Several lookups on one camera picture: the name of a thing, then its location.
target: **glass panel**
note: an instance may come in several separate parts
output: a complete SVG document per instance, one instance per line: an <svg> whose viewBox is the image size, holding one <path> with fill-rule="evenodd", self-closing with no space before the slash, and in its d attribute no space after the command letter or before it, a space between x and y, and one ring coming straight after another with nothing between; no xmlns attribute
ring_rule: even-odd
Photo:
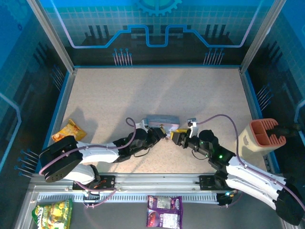
<svg viewBox="0 0 305 229"><path fill-rule="evenodd" d="M304 9L302 0L286 2L248 69L262 116L283 124L294 122L297 105L305 99ZM305 108L296 121L303 135ZM299 134L275 150L281 172L304 181L304 152Z"/></svg>
<svg viewBox="0 0 305 229"><path fill-rule="evenodd" d="M0 228L9 229L36 166L27 149L42 149L66 69L25 0L0 1L0 50Z"/></svg>
<svg viewBox="0 0 305 229"><path fill-rule="evenodd" d="M241 64L273 0L42 0L75 65Z"/></svg>

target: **purple cable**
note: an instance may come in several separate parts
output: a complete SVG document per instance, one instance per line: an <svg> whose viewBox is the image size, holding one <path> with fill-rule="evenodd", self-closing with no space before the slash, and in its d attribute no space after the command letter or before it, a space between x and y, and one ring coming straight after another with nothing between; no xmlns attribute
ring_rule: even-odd
<svg viewBox="0 0 305 229"><path fill-rule="evenodd" d="M87 188L85 185L83 185L83 184L81 184L80 182L77 182L77 181L76 181L76 184L78 184L81 188L83 188L83 189L85 189L87 191L90 191L90 192L113 190L113 192L105 200L103 200L100 203L92 204L92 205L85 205L85 203L83 203L86 207L91 207L91 208L97 207L97 206L105 203L107 200L109 200L115 194L115 192L116 192L116 188L114 188L114 187L112 187L112 188L103 188L103 189L92 189L92 188Z"/></svg>
<svg viewBox="0 0 305 229"><path fill-rule="evenodd" d="M103 149L123 149L127 146L129 146L131 144L131 142L134 140L134 137L135 137L135 133L136 133L136 127L135 127L135 121L132 119L132 118L126 118L126 123L127 125L129 126L132 126L133 127L133 135L131 137L131 139L129 140L129 142L123 146L119 146L119 147L116 147L116 146L101 146L101 145L90 145L90 146L83 146L83 147L79 147L79 148L76 148L76 149L72 149L62 155L60 155L59 157L55 158L54 160L52 160L51 162L49 162L48 164L46 164L40 171L39 171L39 174L40 175L43 175L43 171L46 170L48 167L50 167L51 165L53 165L55 162L59 161L60 159L62 159L63 157L65 156L68 156L69 154L73 153L73 152L76 152L76 151L79 151L79 150L82 150L82 149L87 149L87 148L93 148L93 147L96 147L96 148L103 148Z"/></svg>
<svg viewBox="0 0 305 229"><path fill-rule="evenodd" d="M245 166L244 162L243 162L243 161L240 159L240 157L239 157L239 153L238 153L238 146L239 146L239 142L238 142L238 132L237 132L236 125L235 125L235 123L234 123L234 121L233 121L233 119L232 119L231 117L229 117L229 116L227 116L227 115L225 115L225 114L217 114L217 115L214 115L213 117L208 118L207 120L205 120L205 121L203 121L203 122L198 123L198 125L207 123L207 122L209 122L210 120L212 120L212 119L214 119L214 118L217 118L217 117L220 117L220 116L228 118L228 119L231 121L231 123L233 124L234 130L235 130L235 135L236 135L236 156L237 156L237 160L239 161L239 163L240 163L242 166L244 166L246 169L249 169L250 171L252 171L252 172L254 172L254 173L256 173L256 174L261 175L262 177L264 177L264 178L266 178L266 179L269 179L269 180L273 181L274 183L278 184L279 186L281 186L282 188L284 188L287 192L290 193L290 195L292 195L292 196L295 198L295 200L299 203L299 205L303 208L303 211L305 212L305 206L304 206L304 204L303 204L302 201L296 196L296 194L293 193L293 191L290 190L290 188L288 188L287 186L285 186L285 185L283 185L282 183L278 182L276 179L274 179L274 178L272 178L272 177L269 177L269 176L265 175L264 173L262 173L262 172L260 172L260 171L256 171L256 170L253 169L253 168L250 168L250 167Z"/></svg>

